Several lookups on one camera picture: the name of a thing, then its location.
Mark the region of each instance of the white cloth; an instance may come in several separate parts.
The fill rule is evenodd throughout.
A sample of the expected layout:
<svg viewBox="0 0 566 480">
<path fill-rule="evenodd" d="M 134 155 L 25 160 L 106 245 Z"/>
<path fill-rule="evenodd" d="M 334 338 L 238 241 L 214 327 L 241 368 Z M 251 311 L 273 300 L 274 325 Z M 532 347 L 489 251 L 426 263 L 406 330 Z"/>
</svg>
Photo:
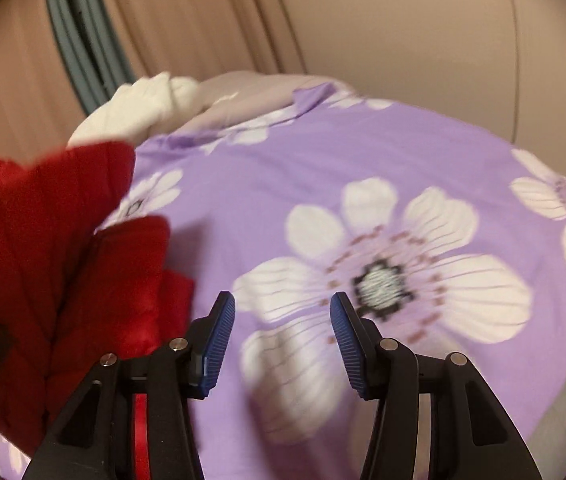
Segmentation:
<svg viewBox="0 0 566 480">
<path fill-rule="evenodd" d="M 170 133 L 193 117 L 191 105 L 198 87 L 195 79 L 170 78 L 167 72 L 122 85 L 112 99 L 79 124 L 68 147 L 107 140 L 138 146 L 150 136 Z"/>
</svg>

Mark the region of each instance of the bed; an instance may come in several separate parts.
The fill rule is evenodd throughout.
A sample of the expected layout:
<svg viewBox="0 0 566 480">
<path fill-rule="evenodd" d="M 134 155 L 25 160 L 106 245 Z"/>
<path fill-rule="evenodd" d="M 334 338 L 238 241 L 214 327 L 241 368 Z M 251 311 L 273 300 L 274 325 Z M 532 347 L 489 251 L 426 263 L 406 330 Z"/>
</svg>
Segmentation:
<svg viewBox="0 0 566 480">
<path fill-rule="evenodd" d="M 106 225 L 172 228 L 193 316 L 231 290 L 218 388 L 193 405 L 205 477 L 354 478 L 373 410 L 329 323 L 345 290 L 413 351 L 470 357 L 524 438 L 566 378 L 566 178 L 485 130 L 325 83 L 137 149 Z"/>
</svg>

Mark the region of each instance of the red puffer jacket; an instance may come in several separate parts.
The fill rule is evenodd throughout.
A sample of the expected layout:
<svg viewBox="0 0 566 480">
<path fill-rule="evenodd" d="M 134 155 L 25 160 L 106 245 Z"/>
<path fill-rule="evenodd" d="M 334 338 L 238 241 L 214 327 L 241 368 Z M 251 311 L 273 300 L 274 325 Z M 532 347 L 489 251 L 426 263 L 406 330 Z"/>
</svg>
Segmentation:
<svg viewBox="0 0 566 480">
<path fill-rule="evenodd" d="M 29 455 L 100 355 L 148 354 L 185 332 L 193 283 L 163 268 L 165 219 L 94 234 L 133 169 L 118 142 L 27 169 L 0 161 L 0 433 Z"/>
</svg>

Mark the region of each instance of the metal pin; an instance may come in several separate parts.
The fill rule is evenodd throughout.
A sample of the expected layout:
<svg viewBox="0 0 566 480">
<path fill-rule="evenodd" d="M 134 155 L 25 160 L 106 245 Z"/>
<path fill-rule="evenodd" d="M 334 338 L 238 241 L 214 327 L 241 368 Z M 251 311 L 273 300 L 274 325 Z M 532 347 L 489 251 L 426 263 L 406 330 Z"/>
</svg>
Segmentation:
<svg viewBox="0 0 566 480">
<path fill-rule="evenodd" d="M 454 352 L 449 360 L 456 366 L 465 366 L 467 364 L 467 357 L 459 352 Z"/>
<path fill-rule="evenodd" d="M 113 364 L 115 364 L 116 361 L 117 361 L 116 355 L 110 353 L 103 355 L 101 359 L 99 359 L 99 364 L 101 366 L 112 366 Z"/>
<path fill-rule="evenodd" d="M 399 348 L 398 341 L 396 339 L 392 339 L 391 337 L 384 337 L 383 339 L 381 339 L 379 345 L 383 350 L 388 350 L 390 352 Z"/>
<path fill-rule="evenodd" d="M 170 348 L 175 352 L 178 352 L 179 350 L 185 350 L 186 348 L 188 348 L 188 340 L 184 339 L 183 337 L 172 339 L 170 341 Z"/>
</svg>

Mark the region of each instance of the blue ribbed rubber pad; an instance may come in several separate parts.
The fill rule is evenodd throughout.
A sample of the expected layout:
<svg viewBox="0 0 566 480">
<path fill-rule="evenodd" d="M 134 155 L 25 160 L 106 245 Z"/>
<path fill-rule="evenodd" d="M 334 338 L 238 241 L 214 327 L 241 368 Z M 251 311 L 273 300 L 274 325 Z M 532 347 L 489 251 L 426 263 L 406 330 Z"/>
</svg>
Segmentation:
<svg viewBox="0 0 566 480">
<path fill-rule="evenodd" d="M 359 393 L 359 396 L 365 398 L 367 392 L 364 378 L 365 357 L 349 322 L 345 307 L 336 296 L 333 296 L 330 301 L 330 321 L 341 351 L 343 364 L 345 364 L 345 371 L 348 373 L 349 384 Z"/>
<path fill-rule="evenodd" d="M 212 330 L 203 357 L 203 377 L 199 386 L 201 393 L 207 397 L 210 390 L 217 385 L 218 375 L 221 373 L 223 357 L 227 350 L 227 343 L 230 340 L 234 317 L 236 316 L 236 304 L 231 294 L 227 295 L 227 300 L 223 305 L 223 312 L 218 317 L 217 323 Z"/>
</svg>

